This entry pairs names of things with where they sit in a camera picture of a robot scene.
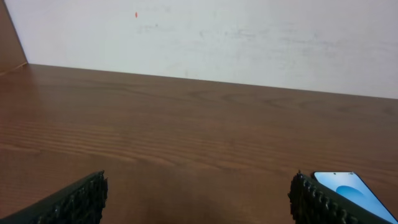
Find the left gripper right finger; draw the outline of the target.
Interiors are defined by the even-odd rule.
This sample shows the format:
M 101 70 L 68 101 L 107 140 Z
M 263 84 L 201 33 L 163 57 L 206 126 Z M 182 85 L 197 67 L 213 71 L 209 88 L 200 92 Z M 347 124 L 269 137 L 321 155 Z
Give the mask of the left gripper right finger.
M 325 187 L 310 176 L 298 172 L 292 179 L 290 214 L 295 223 L 311 224 L 390 224 Z

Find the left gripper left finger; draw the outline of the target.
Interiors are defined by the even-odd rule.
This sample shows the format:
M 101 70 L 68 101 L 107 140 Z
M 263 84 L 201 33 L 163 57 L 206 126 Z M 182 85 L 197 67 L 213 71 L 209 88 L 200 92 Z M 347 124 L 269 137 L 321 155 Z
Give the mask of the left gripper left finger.
M 1 219 L 1 224 L 99 224 L 108 198 L 104 172 L 94 172 Z

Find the blue Galaxy smartphone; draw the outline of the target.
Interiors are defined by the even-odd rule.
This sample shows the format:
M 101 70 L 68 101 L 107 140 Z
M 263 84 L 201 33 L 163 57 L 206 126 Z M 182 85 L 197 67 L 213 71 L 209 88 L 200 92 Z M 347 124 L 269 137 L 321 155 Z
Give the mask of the blue Galaxy smartphone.
M 315 171 L 313 178 L 374 215 L 397 224 L 396 218 L 355 172 Z

